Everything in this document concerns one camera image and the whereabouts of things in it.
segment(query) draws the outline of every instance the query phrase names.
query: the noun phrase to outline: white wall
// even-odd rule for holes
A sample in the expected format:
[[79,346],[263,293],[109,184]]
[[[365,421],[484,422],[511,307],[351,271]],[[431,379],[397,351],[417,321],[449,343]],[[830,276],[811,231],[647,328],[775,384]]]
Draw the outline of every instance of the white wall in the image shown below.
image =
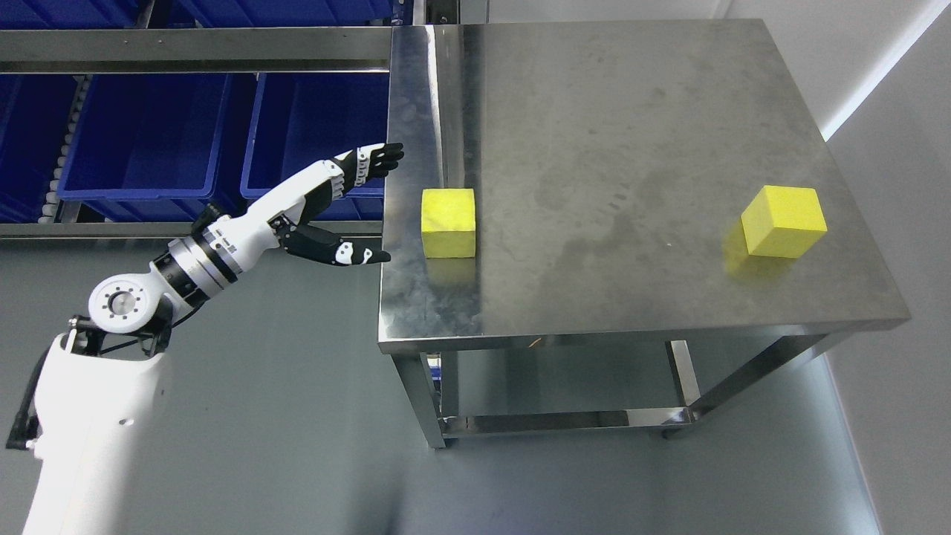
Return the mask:
[[490,0],[490,22],[764,19],[823,135],[875,88],[949,0]]
[[948,0],[734,0],[727,17],[762,18],[828,138]]
[[829,355],[885,535],[951,531],[951,8],[829,140],[912,320]]

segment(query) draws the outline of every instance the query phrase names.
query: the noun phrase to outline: gray floor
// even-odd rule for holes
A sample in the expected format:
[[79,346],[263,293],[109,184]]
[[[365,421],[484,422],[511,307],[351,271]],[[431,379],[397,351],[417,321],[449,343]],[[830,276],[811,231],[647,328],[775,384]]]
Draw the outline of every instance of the gray floor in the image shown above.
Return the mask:
[[[144,270],[162,246],[0,243],[4,432],[32,363],[87,292],[109,274]],[[273,253],[179,327],[175,395],[143,452],[130,532],[877,532],[822,359],[781,370],[674,441],[623,430],[433,451],[376,348],[377,296],[376,268]],[[503,388],[473,372],[463,402],[481,403],[480,390],[505,396],[507,408],[525,391],[534,403],[564,401],[566,374],[519,362],[542,379],[520,389],[522,365],[509,366]],[[617,364],[609,356],[576,369],[596,394],[625,384]],[[655,391],[666,387],[655,365],[621,375]],[[0,452],[0,532],[19,532],[39,467]]]

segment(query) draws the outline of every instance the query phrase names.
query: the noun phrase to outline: metal rail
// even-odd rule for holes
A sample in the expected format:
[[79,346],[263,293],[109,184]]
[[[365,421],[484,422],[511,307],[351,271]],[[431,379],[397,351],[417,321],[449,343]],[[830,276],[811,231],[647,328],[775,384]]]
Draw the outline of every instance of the metal rail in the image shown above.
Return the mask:
[[389,27],[4,30],[0,73],[386,72]]

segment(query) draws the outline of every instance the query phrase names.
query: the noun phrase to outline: blue storage bin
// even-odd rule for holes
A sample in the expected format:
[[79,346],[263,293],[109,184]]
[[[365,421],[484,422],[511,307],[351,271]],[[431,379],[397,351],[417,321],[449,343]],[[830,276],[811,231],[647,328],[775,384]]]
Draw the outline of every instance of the blue storage bin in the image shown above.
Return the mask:
[[[257,199],[317,160],[386,139],[388,74],[262,74],[241,193]],[[322,220],[379,220],[383,181],[354,188]]]
[[388,18],[387,0],[181,0],[206,28],[362,26]]
[[72,76],[0,75],[0,222],[40,217],[75,92]]
[[251,74],[94,77],[60,197],[113,221],[192,221],[209,201],[240,211],[254,84]]
[[130,28],[135,0],[0,0],[0,30]]

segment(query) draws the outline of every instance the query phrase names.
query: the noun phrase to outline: metal frame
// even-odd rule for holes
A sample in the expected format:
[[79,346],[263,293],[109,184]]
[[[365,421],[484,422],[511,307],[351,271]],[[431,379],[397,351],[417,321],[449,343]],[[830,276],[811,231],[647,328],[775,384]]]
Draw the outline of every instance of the metal frame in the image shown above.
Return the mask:
[[556,412],[547,414],[460,415],[458,410],[458,354],[440,355],[440,379],[433,379],[426,354],[393,354],[413,411],[430,447],[443,448],[447,440],[560,431],[641,427],[662,431],[664,438],[696,424],[734,396],[776,369],[798,366],[841,342],[848,333],[783,336],[701,393],[686,341],[667,342],[670,371],[679,406],[619,410]]

